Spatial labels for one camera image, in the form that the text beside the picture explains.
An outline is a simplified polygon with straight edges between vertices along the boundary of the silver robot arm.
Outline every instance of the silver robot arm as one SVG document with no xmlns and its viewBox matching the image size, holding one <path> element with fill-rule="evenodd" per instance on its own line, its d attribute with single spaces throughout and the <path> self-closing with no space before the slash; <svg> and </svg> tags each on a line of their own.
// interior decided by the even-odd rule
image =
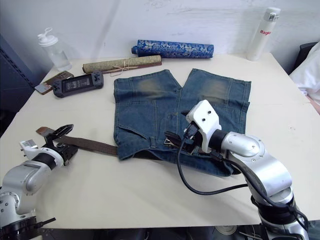
<svg viewBox="0 0 320 240">
<path fill-rule="evenodd" d="M 221 131 L 219 117 L 207 100 L 194 106 L 186 119 L 201 133 L 201 148 L 205 153 L 215 150 L 224 161 L 244 174 L 252 194 L 251 201 L 258 207 L 264 238 L 309 239 L 305 229 L 307 218 L 298 210 L 294 200 L 291 175 L 267 152 L 261 139 Z"/>
<path fill-rule="evenodd" d="M 49 175 L 63 165 L 77 152 L 73 145 L 57 144 L 53 140 L 70 132 L 73 125 L 60 127 L 45 137 L 46 144 L 38 148 L 33 140 L 20 142 L 21 151 L 28 158 L 3 178 L 0 189 L 0 238 L 31 239 L 38 235 L 37 228 L 52 222 L 36 220 L 36 200 L 39 189 Z"/>
</svg>

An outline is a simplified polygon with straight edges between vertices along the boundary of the brown belt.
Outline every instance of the brown belt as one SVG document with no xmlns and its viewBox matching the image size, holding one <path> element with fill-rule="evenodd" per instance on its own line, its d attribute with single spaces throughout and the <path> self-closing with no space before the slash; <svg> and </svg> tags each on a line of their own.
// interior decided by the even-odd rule
<svg viewBox="0 0 320 240">
<path fill-rule="evenodd" d="M 45 137 L 48 134 L 53 133 L 54 130 L 46 126 L 42 126 L 38 130 L 36 130 L 36 132 L 41 136 Z M 84 150 L 97 151 L 100 153 L 110 154 L 113 156 L 118 155 L 117 154 L 118 148 L 116 146 L 109 145 L 99 141 L 93 141 L 93 140 L 81 138 L 81 137 L 71 137 L 71 136 L 63 135 L 60 138 L 56 138 L 54 141 L 57 143 L 74 145 Z M 157 158 L 156 156 L 154 156 L 152 153 L 148 151 L 137 152 L 134 155 L 134 157 L 141 158 L 141 159 L 159 160 L 159 158 Z"/>
</svg>

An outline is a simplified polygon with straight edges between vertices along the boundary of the white table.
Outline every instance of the white table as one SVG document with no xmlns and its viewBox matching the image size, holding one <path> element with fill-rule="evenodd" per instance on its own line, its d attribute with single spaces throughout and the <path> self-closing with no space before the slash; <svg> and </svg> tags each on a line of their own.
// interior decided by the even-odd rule
<svg viewBox="0 0 320 240">
<path fill-rule="evenodd" d="M 96 62 L 110 58 L 96 59 Z M 70 70 L 84 74 L 75 59 Z M 34 92 L 0 139 L 0 179 L 26 159 L 19 142 L 33 139 L 35 130 L 74 124 L 69 136 L 114 145 L 114 80 L 169 69 L 183 86 L 192 68 L 252 81 L 246 133 L 261 138 L 267 150 L 288 168 L 296 202 L 310 220 L 320 219 L 320 117 L 274 57 L 267 53 L 250 62 L 241 55 L 213 59 L 163 59 L 161 66 L 104 75 L 104 87 L 62 99 L 52 92 Z M 58 71 L 52 69 L 44 80 Z M 187 180 L 200 190 L 216 190 L 245 182 L 242 175 L 216 177 L 184 167 Z M 260 222 L 247 188 L 213 196 L 189 191 L 177 166 L 164 161 L 116 157 L 79 149 L 71 165 L 54 170 L 40 190 L 37 219 L 56 217 L 48 228 L 141 228 L 246 225 Z"/>
</svg>

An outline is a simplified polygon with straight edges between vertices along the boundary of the belt loop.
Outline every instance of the belt loop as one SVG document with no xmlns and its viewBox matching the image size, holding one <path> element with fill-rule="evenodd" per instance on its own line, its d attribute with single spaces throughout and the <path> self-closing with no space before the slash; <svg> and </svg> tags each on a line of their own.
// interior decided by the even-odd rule
<svg viewBox="0 0 320 240">
<path fill-rule="evenodd" d="M 152 148 L 152 149 L 155 149 L 157 146 L 156 146 L 156 139 L 155 139 L 155 137 L 154 136 L 151 136 L 151 137 L 149 137 L 149 139 L 150 139 L 150 148 Z"/>
</svg>

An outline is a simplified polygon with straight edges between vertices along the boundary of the blue jeans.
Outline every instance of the blue jeans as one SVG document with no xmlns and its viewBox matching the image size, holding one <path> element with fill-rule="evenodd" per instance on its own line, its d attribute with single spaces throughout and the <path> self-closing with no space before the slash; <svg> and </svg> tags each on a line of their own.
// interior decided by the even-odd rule
<svg viewBox="0 0 320 240">
<path fill-rule="evenodd" d="M 222 130 L 245 133 L 251 82 L 193 69 L 181 87 L 169 70 L 114 81 L 114 140 L 124 160 L 148 151 L 161 160 L 176 162 L 177 149 L 164 145 L 164 132 L 183 136 L 188 122 L 181 114 L 207 99 L 219 116 Z M 181 163 L 200 171 L 229 176 L 233 168 L 209 155 L 182 152 Z"/>
</svg>

